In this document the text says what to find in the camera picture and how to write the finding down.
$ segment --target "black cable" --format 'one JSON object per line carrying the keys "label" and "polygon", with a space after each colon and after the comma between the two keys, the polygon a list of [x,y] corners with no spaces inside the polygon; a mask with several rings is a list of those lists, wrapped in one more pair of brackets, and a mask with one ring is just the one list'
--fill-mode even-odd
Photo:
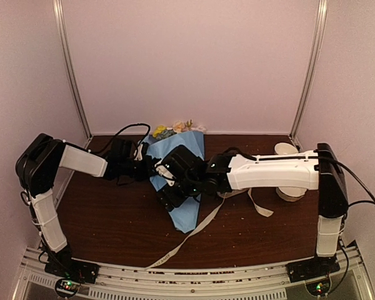
{"label": "black cable", "polygon": [[44,253],[46,253],[45,250],[43,250],[42,253],[39,254],[39,257],[37,258],[37,260],[38,260],[41,264],[48,264],[48,262],[41,261],[41,258],[42,258],[42,256],[43,256]]}
{"label": "black cable", "polygon": [[349,256],[348,254],[345,252],[345,250],[343,249],[343,247],[341,246],[340,249],[342,250],[344,256],[346,257],[346,262],[347,262],[347,265],[346,265],[346,270],[344,271],[344,274],[342,276],[342,278],[340,279],[339,283],[337,285],[335,285],[335,287],[331,290],[329,290],[327,293],[326,293],[326,296],[332,294],[341,284],[342,282],[344,281],[344,278],[346,278],[346,275],[348,274],[348,271],[349,271]]}
{"label": "black cable", "polygon": [[77,274],[78,277],[80,278],[80,274],[74,272],[74,271],[71,271],[68,267],[64,266],[58,259],[57,257],[53,254],[53,252],[51,251],[51,249],[49,248],[49,245],[46,241],[46,239],[44,238],[43,235],[41,235],[41,239],[42,239],[42,243],[45,247],[45,251],[47,253],[47,255],[54,261],[55,264],[57,264],[58,267],[60,267],[65,273],[68,273],[68,274]]}
{"label": "black cable", "polygon": [[116,134],[114,134],[112,136],[112,138],[108,141],[108,143],[103,147],[101,148],[99,151],[92,151],[93,154],[100,154],[102,153],[104,150],[107,149],[107,147],[113,142],[113,140],[120,134],[122,133],[123,131],[127,130],[128,128],[131,128],[131,127],[139,127],[139,126],[146,126],[147,127],[147,131],[145,133],[145,135],[143,136],[143,138],[141,139],[141,141],[143,141],[143,139],[146,138],[146,136],[149,135],[150,133],[150,130],[151,130],[151,127],[149,124],[146,124],[146,123],[135,123],[135,124],[130,124],[130,125],[127,125],[125,127],[123,127],[122,129],[120,129]]}
{"label": "black cable", "polygon": [[349,204],[349,208],[350,208],[351,206],[354,206],[354,205],[357,205],[357,204],[361,204],[361,203],[369,203],[369,204],[373,204],[373,205],[375,205],[375,202],[374,202],[374,201],[370,201],[370,200],[360,200],[360,201],[356,201],[356,202],[350,203],[350,204]]}
{"label": "black cable", "polygon": [[186,169],[186,171],[185,171],[185,178],[187,179],[187,181],[189,181],[191,184],[197,184],[198,186],[200,186],[202,184],[202,182],[191,179],[189,177],[189,171],[190,171],[190,169]]}
{"label": "black cable", "polygon": [[375,205],[375,196],[373,195],[373,193],[361,181],[361,179],[359,179],[358,176],[352,170],[349,169],[349,167],[347,167],[345,164],[341,163],[340,161],[337,161],[337,160],[335,160],[333,158],[330,158],[330,157],[323,157],[323,156],[321,156],[321,157],[318,157],[318,159],[323,160],[323,161],[329,161],[330,163],[337,164],[338,166],[341,166],[343,169],[345,169],[361,185],[361,187],[367,192],[367,194],[369,195],[369,197],[371,197],[371,199],[374,201],[374,202],[372,202],[372,204]]}
{"label": "black cable", "polygon": [[25,191],[22,191],[21,193],[19,193],[19,195],[21,196],[21,199],[22,199],[23,203],[26,206],[29,206],[29,201],[31,200],[31,198],[29,197],[29,194]]}

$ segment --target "white cup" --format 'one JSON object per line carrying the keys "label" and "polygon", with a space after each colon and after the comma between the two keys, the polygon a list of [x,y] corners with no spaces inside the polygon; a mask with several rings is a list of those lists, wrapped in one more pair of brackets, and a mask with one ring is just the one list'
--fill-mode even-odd
{"label": "white cup", "polygon": [[[286,142],[279,142],[274,147],[275,154],[297,154],[299,151],[296,147]],[[306,193],[307,189],[301,187],[277,187],[276,193],[285,201],[295,202],[301,199]]]}

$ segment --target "yellow flower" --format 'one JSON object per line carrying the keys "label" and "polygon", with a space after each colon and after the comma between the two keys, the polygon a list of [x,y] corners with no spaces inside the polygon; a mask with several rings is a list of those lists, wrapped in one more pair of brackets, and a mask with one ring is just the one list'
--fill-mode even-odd
{"label": "yellow flower", "polygon": [[156,138],[159,134],[161,134],[164,130],[166,130],[167,127],[163,126],[163,125],[160,125],[156,128],[156,130],[154,130],[152,136],[154,138]]}

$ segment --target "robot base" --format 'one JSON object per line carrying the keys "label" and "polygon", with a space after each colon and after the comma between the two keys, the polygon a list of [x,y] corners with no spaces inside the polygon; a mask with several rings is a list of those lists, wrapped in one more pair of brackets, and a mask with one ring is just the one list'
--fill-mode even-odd
{"label": "robot base", "polygon": [[53,274],[62,278],[67,278],[75,282],[81,283],[91,283],[96,282],[96,278],[99,272],[99,265],[93,264],[91,262],[76,261],[72,260],[72,270],[76,270],[80,276],[75,276],[73,274],[68,274],[67,272],[59,269],[53,262],[48,262],[44,267],[44,272]]}

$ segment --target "metal frame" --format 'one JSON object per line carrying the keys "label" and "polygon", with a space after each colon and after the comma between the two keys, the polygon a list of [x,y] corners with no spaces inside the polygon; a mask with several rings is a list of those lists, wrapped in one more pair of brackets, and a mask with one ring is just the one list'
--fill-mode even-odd
{"label": "metal frame", "polygon": [[54,15],[56,17],[58,33],[61,39],[62,53],[64,54],[65,65],[67,69],[67,76],[69,85],[71,87],[72,97],[77,109],[77,114],[82,122],[83,130],[86,137],[89,139],[92,137],[92,133],[89,128],[88,120],[86,118],[85,111],[83,109],[81,95],[79,94],[78,85],[76,84],[76,76],[73,67],[73,62],[71,59],[71,53],[69,51],[69,43],[67,37],[67,31],[65,27],[65,20],[63,14],[63,1],[62,0],[53,0],[54,5]]}
{"label": "metal frame", "polygon": [[328,0],[319,0],[318,15],[315,25],[314,38],[312,40],[312,48],[310,54],[310,60],[308,63],[307,74],[304,80],[304,86],[301,91],[300,103],[297,108],[296,117],[294,118],[293,127],[290,132],[290,137],[295,144],[298,144],[297,134],[300,127],[300,123],[303,118],[304,110],[308,101],[308,97],[313,84],[316,64],[318,62],[319,53],[321,52],[325,25],[326,25],[326,14],[328,11]]}
{"label": "metal frame", "polygon": [[[79,93],[78,85],[76,83],[76,76],[73,68],[73,62],[71,59],[71,53],[69,50],[68,36],[66,32],[66,25],[63,13],[63,0],[53,0],[54,5],[54,15],[56,17],[56,22],[58,26],[59,35],[61,38],[62,51],[64,54],[64,59],[66,63],[67,76],[69,79],[69,84],[71,86],[72,96],[77,108],[78,116],[82,122],[82,126],[87,138],[92,137],[92,133],[89,128],[88,120],[86,118],[86,113],[83,108],[81,101],[81,96]],[[325,24],[326,24],[326,14],[328,8],[328,0],[319,0],[317,20],[314,30],[314,38],[312,40],[312,48],[310,53],[309,64],[307,68],[306,78],[304,80],[304,86],[301,92],[299,106],[297,108],[296,117],[294,118],[293,126],[289,137],[292,139],[295,145],[299,145],[297,140],[297,133],[303,118],[304,109],[306,107],[309,93],[311,90],[311,85],[313,83],[316,63],[318,61],[319,53],[322,46]]]}
{"label": "metal frame", "polygon": [[[356,284],[362,300],[373,300],[374,294],[357,247],[346,248],[349,269],[356,274]],[[25,297],[28,283],[52,289],[58,279],[44,272],[38,261],[40,250],[27,248],[22,259],[13,300]],[[337,252],[342,274],[346,258]],[[87,299],[287,299],[286,288],[304,284],[290,283],[287,262],[250,267],[219,269],[150,269],[101,264],[96,284],[83,284],[79,295]]]}

